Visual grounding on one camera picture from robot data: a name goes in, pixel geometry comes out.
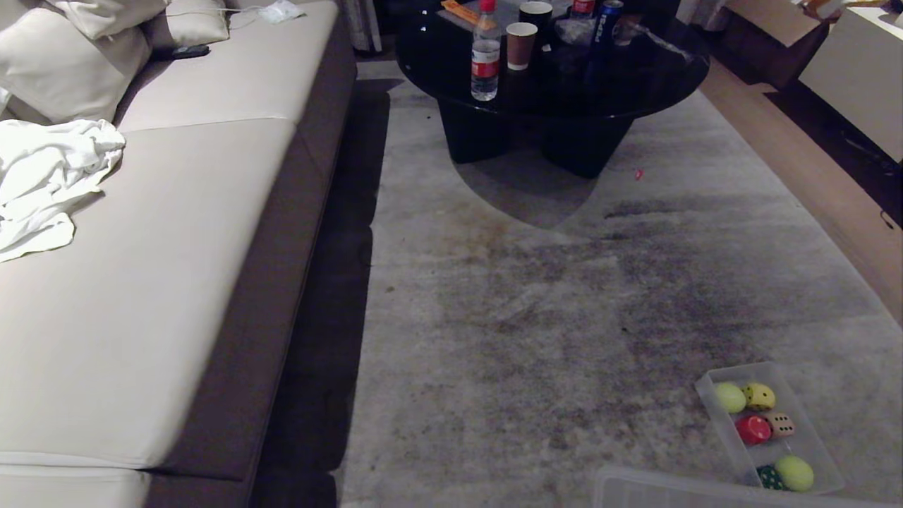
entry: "can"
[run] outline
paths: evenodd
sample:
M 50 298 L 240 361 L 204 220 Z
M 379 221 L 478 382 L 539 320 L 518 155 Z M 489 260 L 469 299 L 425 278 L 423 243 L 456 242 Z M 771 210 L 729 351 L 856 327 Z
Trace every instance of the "can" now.
M 607 54 L 614 45 L 615 25 L 618 24 L 624 3 L 620 0 L 605 0 L 599 9 L 599 17 L 592 31 L 590 53 L 594 57 Z
M 592 18 L 592 11 L 596 8 L 596 0 L 573 0 L 571 5 L 571 19 Z

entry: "plastic container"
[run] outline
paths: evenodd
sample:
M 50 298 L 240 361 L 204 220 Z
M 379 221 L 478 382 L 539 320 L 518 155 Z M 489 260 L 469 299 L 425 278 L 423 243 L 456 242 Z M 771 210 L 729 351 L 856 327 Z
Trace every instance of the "plastic container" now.
M 790 437 L 776 437 L 754 447 L 747 447 L 740 440 L 734 422 L 751 414 L 742 411 L 731 415 L 721 407 L 715 396 L 715 384 L 730 381 L 740 388 L 748 382 L 760 382 L 775 392 L 774 411 L 786 413 L 796 424 L 796 433 Z M 812 422 L 805 414 L 803 405 L 784 381 L 776 363 L 763 362 L 715 369 L 708 371 L 696 382 L 696 391 L 712 419 L 712 424 L 721 442 L 728 449 L 728 457 L 733 464 L 738 482 L 749 486 L 762 487 L 756 468 L 774 464 L 780 457 L 796 455 L 805 460 L 815 472 L 815 484 L 807 494 L 825 494 L 843 488 L 843 477 L 824 448 L 824 443 L 815 433 Z
M 626 467 L 596 473 L 593 508 L 899 508 L 839 497 L 720 484 Z

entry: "rug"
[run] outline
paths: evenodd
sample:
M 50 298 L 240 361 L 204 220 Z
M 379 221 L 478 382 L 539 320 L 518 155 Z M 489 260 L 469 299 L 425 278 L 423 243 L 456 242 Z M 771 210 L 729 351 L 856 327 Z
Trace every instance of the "rug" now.
M 837 494 L 903 497 L 900 328 L 702 94 L 588 181 L 529 132 L 456 165 L 434 99 L 358 69 L 396 82 L 342 505 L 587 506 L 606 464 L 730 481 L 693 383 L 766 360 Z

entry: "brown paper cup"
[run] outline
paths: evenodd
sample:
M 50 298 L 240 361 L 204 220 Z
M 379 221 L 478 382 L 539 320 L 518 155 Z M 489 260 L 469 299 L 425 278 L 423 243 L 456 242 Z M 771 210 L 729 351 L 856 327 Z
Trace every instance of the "brown paper cup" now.
M 538 29 L 535 24 L 512 23 L 507 26 L 507 62 L 512 71 L 522 71 L 530 64 L 533 42 Z

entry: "cardboard box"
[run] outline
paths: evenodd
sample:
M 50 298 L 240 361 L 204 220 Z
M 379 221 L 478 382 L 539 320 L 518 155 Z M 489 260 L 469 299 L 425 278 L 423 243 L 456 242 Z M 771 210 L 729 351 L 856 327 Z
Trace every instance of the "cardboard box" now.
M 790 0 L 730 0 L 724 45 L 777 89 L 792 83 L 828 36 L 828 23 Z

